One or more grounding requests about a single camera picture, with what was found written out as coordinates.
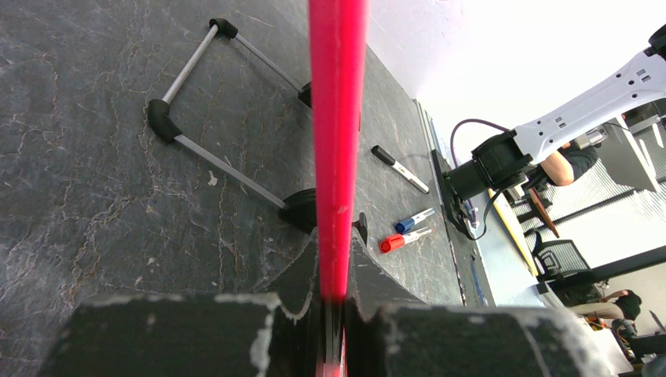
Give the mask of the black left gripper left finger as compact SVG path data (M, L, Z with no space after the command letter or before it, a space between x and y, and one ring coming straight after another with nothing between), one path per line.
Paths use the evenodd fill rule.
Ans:
M96 295L57 333L41 376L313 376L317 234L263 291Z

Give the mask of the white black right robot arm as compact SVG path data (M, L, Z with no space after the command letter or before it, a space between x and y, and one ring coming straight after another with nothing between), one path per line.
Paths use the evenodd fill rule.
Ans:
M665 96L665 29L607 79L533 121L490 137L471 152L470 161L441 174L446 210L463 213L464 202L492 189L518 183L529 165L614 116Z

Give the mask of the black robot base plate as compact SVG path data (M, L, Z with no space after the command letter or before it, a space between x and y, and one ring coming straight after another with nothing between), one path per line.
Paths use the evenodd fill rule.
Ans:
M461 299L464 306L485 306L485 297L478 283L476 269L475 242L467 225L467 213L450 192L445 174L450 166L437 149L432 149L430 156L434 166L441 210L445 218L445 228L456 269Z

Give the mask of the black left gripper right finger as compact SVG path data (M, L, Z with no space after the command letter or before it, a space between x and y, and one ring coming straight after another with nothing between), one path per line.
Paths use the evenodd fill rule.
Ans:
M563 309L435 306L389 276L353 232L346 299L349 376L609 376Z

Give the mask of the pink framed whiteboard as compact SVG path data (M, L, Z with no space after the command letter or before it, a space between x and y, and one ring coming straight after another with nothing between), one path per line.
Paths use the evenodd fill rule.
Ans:
M318 376L338 376L342 364L368 17L367 1L309 2L322 304Z

